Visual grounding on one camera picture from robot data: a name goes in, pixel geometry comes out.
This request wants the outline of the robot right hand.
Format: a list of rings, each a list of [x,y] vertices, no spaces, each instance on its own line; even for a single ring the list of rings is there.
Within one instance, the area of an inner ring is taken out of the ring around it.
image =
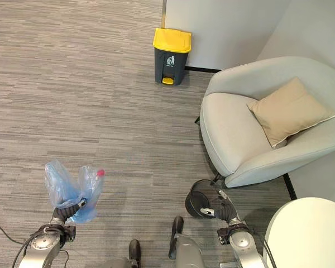
[[[226,192],[219,190],[218,195],[218,200],[221,202],[220,205],[214,209],[202,207],[200,212],[205,216],[226,221],[229,226],[234,224],[241,224],[242,220],[240,219],[234,204]]]

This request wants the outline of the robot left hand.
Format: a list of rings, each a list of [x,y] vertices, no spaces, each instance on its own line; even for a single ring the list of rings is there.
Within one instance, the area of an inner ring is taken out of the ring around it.
[[[65,226],[66,221],[72,217],[80,208],[86,205],[87,201],[82,198],[77,204],[67,208],[55,208],[52,214],[50,224]]]

